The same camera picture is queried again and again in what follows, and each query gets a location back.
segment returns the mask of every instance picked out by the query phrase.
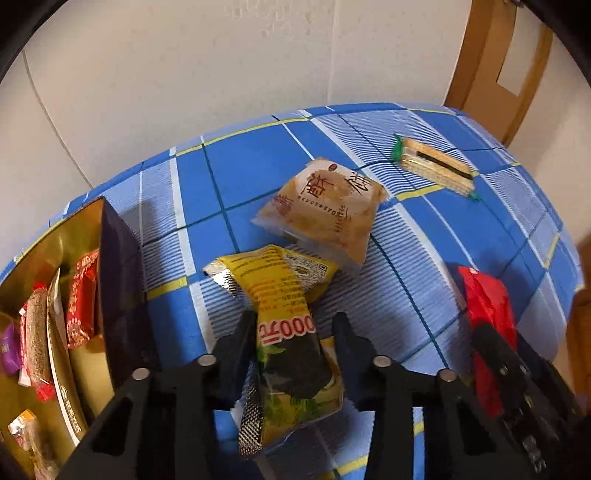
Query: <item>open gift box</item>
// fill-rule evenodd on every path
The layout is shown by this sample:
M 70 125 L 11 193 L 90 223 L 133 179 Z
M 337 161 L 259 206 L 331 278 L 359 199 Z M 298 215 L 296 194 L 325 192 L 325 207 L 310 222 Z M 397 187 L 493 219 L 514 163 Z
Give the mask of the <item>open gift box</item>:
M 61 303 L 67 306 L 76 263 L 96 249 L 97 335 L 85 345 L 67 350 L 57 332 L 48 330 L 56 398 L 41 403 L 33 388 L 18 385 L 17 375 L 0 374 L 0 430 L 6 447 L 29 475 L 33 474 L 30 457 L 7 428 L 23 410 L 29 408 L 37 416 L 61 466 L 82 436 L 80 429 L 92 423 L 133 370 L 159 368 L 144 301 L 141 250 L 104 197 L 55 224 L 23 253 L 0 285 L 0 330 L 8 322 L 18 325 L 18 312 L 34 285 L 49 286 L 58 268 Z

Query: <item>purple wrapper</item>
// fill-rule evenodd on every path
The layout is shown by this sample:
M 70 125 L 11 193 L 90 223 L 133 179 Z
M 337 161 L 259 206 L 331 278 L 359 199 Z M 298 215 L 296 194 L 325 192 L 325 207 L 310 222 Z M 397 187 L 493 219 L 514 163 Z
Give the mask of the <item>purple wrapper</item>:
M 0 340 L 2 362 L 7 375 L 14 375 L 21 369 L 20 343 L 17 334 L 18 331 L 14 323 L 10 323 L 2 333 Z

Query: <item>yellow stripe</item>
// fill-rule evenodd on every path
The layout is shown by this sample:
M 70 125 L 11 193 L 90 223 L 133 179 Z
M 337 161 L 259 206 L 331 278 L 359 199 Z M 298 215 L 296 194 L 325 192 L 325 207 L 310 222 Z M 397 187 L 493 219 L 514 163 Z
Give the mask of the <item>yellow stripe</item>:
M 556 245 L 558 245 L 558 239 L 560 238 L 559 233 L 554 234 L 554 238 L 552 239 L 552 243 L 550 244 L 550 250 L 548 251 L 548 256 L 546 257 L 546 261 L 544 262 L 544 268 L 550 268 L 550 263 L 552 262 L 552 257 L 554 256 L 554 251 L 556 250 Z
M 177 157 L 180 157 L 181 155 L 185 155 L 185 153 L 194 152 L 195 150 L 199 150 L 200 148 L 203 148 L 203 145 L 200 144 L 195 147 L 186 148 L 185 150 L 181 150 L 180 152 L 177 152 Z
M 406 200 L 406 199 L 412 199 L 415 197 L 422 197 L 423 195 L 426 195 L 427 193 L 437 192 L 438 190 L 443 190 L 443 189 L 444 189 L 444 187 L 441 185 L 431 185 L 430 187 L 418 189 L 418 190 L 415 190 L 414 192 L 399 193 L 398 195 L 396 195 L 396 198 L 398 200 L 402 201 L 402 200 Z
M 414 424 L 413 433 L 415 435 L 422 433 L 424 430 L 425 430 L 425 424 L 422 420 L 420 422 Z M 354 472 L 355 470 L 367 465 L 368 458 L 369 458 L 368 455 L 365 455 L 363 457 L 359 457 L 357 460 L 353 460 L 353 461 L 348 462 L 344 465 L 341 465 L 340 467 L 337 467 L 336 471 L 340 476 L 347 475 L 347 473 Z M 330 472 L 325 473 L 324 475 L 321 475 L 316 480 L 333 480 L 335 478 L 336 478 L 335 472 L 330 471 Z
M 235 135 L 245 134 L 247 132 L 252 132 L 254 130 L 259 130 L 261 128 L 273 127 L 275 125 L 290 124 L 292 122 L 307 122 L 307 121 L 308 121 L 307 118 L 290 118 L 290 119 L 287 119 L 287 120 L 281 120 L 280 122 L 269 122 L 267 124 L 255 125 L 254 127 L 244 128 L 242 130 L 237 130 L 237 131 L 232 132 L 230 134 L 222 135 L 221 137 L 216 137 L 216 138 L 214 138 L 212 140 L 207 140 L 205 142 L 205 146 L 207 147 L 208 145 L 211 145 L 212 143 L 215 143 L 215 142 L 219 142 L 220 140 L 225 140 L 226 138 L 234 137 Z M 189 152 L 193 152 L 195 150 L 199 150 L 200 148 L 202 148 L 202 146 L 203 145 L 197 145 L 195 147 L 191 147 L 191 148 L 187 148 L 185 150 L 181 150 L 180 152 L 177 152 L 177 157 L 179 157 L 181 155 L 185 155 L 185 153 L 189 153 Z
M 176 280 L 169 281 L 164 285 L 160 285 L 159 287 L 153 288 L 148 292 L 148 300 L 154 300 L 156 297 L 160 295 L 164 295 L 169 291 L 178 290 L 179 288 L 187 286 L 187 277 L 177 278 Z
M 340 476 L 347 475 L 347 473 L 351 473 L 358 468 L 361 468 L 368 464 L 368 456 L 365 455 L 357 460 L 353 460 L 352 462 L 346 463 L 336 469 Z
M 419 112 L 429 112 L 429 113 L 443 113 L 443 115 L 451 115 L 457 116 L 455 112 L 446 112 L 444 110 L 434 110 L 429 108 L 416 108 L 416 107 L 409 107 L 407 110 L 418 110 Z
M 333 480 L 335 478 L 336 478 L 335 473 L 333 471 L 330 471 L 328 473 L 325 473 L 324 475 L 321 475 L 316 480 Z
M 472 385 L 472 383 L 474 382 L 474 377 L 469 375 L 468 377 L 460 377 L 460 380 L 462 380 L 462 383 L 465 386 L 470 387 Z
M 425 431 L 425 423 L 421 420 L 418 423 L 414 424 L 413 432 L 415 435 L 418 435 L 421 432 Z

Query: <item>white wall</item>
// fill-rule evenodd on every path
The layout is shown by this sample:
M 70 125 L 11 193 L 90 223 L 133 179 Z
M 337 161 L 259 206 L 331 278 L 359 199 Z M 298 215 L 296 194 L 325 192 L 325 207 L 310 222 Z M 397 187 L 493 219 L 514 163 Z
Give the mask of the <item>white wall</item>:
M 0 86 L 0 270 L 83 175 L 290 109 L 442 103 L 470 3 L 69 0 Z
M 509 146 L 575 243 L 591 234 L 591 87 L 555 36 L 548 65 Z

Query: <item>table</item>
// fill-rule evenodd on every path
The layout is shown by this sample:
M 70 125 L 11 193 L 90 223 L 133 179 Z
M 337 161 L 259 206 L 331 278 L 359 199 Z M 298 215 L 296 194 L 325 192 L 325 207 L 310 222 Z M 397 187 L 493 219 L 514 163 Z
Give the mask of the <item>table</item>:
M 393 133 L 426 143 L 477 172 L 482 198 L 461 197 L 389 160 Z M 457 265 L 506 285 L 518 329 L 553 359 L 575 292 L 579 257 L 552 204 L 525 168 L 463 112 L 442 106 L 360 103 L 257 118 L 204 134 L 73 199 L 50 221 L 104 195 L 139 239 L 148 311 L 164 368 L 211 351 L 241 305 L 202 268 L 225 254 L 286 242 L 253 225 L 261 206 L 316 157 L 362 171 L 391 198 L 375 219 L 359 278 L 337 274 L 313 306 L 321 336 L 344 310 L 356 333 L 410 370 L 470 374 L 469 325 Z M 14 266 L 8 265 L 0 280 Z M 222 448 L 236 451 L 241 407 L 216 412 Z M 415 477 L 423 478 L 423 424 L 415 417 Z M 237 478 L 363 478 L 373 425 L 341 412 L 236 467 Z

